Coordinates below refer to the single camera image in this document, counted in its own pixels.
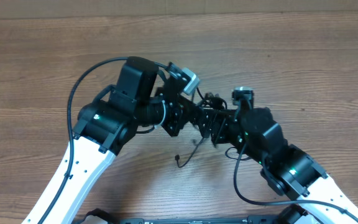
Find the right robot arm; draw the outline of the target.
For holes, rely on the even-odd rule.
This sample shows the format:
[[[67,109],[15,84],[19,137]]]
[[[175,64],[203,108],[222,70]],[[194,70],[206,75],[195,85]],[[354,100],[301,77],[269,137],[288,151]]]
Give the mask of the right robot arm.
[[[205,109],[193,122],[201,134],[211,136],[213,144],[231,144],[240,156],[258,162],[269,187],[287,196],[285,201],[258,202],[241,195],[243,201],[260,206],[297,205],[320,223],[358,223],[358,207],[322,165],[288,143],[268,108]]]

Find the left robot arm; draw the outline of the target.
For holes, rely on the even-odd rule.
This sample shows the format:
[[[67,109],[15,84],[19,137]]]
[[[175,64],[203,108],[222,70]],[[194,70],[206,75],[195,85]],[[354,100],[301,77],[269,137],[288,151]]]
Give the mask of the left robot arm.
[[[108,85],[84,106],[76,124],[67,103],[69,142],[64,157],[24,223],[71,223],[101,174],[140,126],[165,126],[178,118],[177,98],[192,95],[198,76],[173,63],[162,65],[141,57],[122,57],[115,85]]]

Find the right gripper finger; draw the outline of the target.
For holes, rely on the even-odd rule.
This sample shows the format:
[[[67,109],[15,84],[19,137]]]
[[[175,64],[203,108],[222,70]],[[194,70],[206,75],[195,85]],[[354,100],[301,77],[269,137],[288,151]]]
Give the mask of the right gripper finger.
[[[213,119],[203,119],[196,122],[202,138],[210,138],[216,122]]]
[[[197,108],[197,124],[222,124],[228,115],[228,109]]]

